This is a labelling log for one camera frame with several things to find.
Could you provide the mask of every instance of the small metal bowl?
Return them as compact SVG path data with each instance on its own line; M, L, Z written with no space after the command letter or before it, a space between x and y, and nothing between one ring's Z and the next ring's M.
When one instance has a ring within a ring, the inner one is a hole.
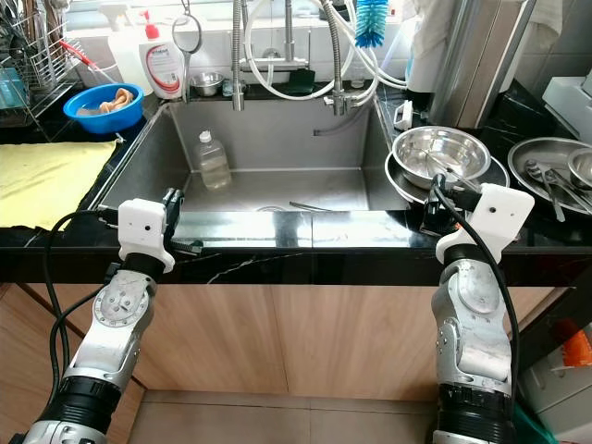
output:
M458 179L444 171L450 167L464 179L476 179L491 164L487 147L478 139L453 128L419 127L403 132L392 144L393 157L403 169L403 176L413 185L429 190L437 173L446 181Z
M217 72L201 72L191 77L189 84L192 88L195 88L199 95L208 97L210 95L216 95L223 81L224 76L222 74Z
M567 158L572 184L582 190L592 190L592 146L575 150Z

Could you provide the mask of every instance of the blue bowl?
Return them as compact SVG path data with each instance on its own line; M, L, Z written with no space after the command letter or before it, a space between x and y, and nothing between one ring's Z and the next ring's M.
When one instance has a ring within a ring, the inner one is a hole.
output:
M133 94L131 103L111 113L96 116L77 116L81 108L98 109L102 102L111 102L119 88L125 88ZM142 118L142 88L132 83L111 83L95 86L75 95L64 105L64 114L80 122L82 127L93 134L117 132L135 125Z

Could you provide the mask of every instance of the kitchen sink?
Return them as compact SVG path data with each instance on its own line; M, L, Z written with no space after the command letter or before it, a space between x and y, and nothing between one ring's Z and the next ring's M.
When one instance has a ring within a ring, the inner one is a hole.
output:
M407 203L384 176L389 151L369 105L334 117L321 100L169 103L130 148L98 203L117 208L135 197L160 200L185 191L183 212L397 210ZM232 183L208 191L195 145L203 130L225 146Z

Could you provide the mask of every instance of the bottle label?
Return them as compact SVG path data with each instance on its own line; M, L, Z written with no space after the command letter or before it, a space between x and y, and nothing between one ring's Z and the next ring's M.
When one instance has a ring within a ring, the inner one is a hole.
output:
M146 53L150 76L167 93L176 93L180 88L176 59L177 55L172 54L165 44L150 48Z

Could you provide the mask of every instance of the wooden cabinet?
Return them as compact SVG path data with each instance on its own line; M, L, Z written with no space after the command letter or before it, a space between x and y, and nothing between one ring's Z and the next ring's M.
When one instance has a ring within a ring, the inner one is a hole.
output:
M48 335L54 318L17 285L0 286L0 442L24 432L41 414L51 391ZM75 348L80 337L69 331ZM130 382L107 437L128 441L143 388Z
M95 288L56 291L66 306ZM134 375L148 389L432 401L435 290L163 285ZM511 289L519 318L550 290ZM71 316L82 331L90 320L90 307Z
M435 288L273 287L290 393L432 401ZM551 289L511 289L519 319Z
M31 287L47 298L41 284ZM56 285L64 306L96 286ZM71 321L86 332L90 307ZM287 393L271 290L261 285L162 285L134 375L148 389Z

